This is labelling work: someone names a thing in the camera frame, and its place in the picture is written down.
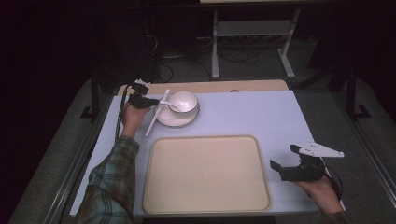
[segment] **hand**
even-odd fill
[[[122,113],[122,124],[124,126],[121,135],[126,135],[134,138],[137,129],[142,124],[145,114],[150,111],[150,108],[139,109],[129,104],[125,103],[123,113]]]
[[[323,176],[320,180],[313,182],[293,183],[303,188],[305,192],[311,196],[323,214],[328,215],[344,211],[338,201],[337,195],[332,189],[332,183],[326,176]]]

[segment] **white bowl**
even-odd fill
[[[177,113],[189,113],[198,106],[197,96],[190,91],[178,91],[173,93],[168,100],[177,106],[169,105],[169,108]]]

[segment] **white plate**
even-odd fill
[[[157,120],[166,126],[169,127],[183,127],[189,123],[191,123],[193,120],[195,120],[199,114],[199,104],[197,105],[197,108],[193,111],[193,113],[189,113],[188,116],[184,116],[184,118],[180,118],[180,115],[178,115],[175,111],[172,111],[168,105],[158,105],[161,106],[161,112],[157,117]],[[158,106],[155,107],[154,112],[157,111],[159,108]]]

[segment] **beige tray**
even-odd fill
[[[143,201],[150,214],[260,212],[271,204],[250,135],[160,138]]]

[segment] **plaid sleeve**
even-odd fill
[[[139,145],[120,136],[110,154],[90,173],[76,223],[132,223],[134,211],[134,160]]]
[[[337,212],[324,216],[320,222],[321,224],[353,224],[352,218],[347,212]]]

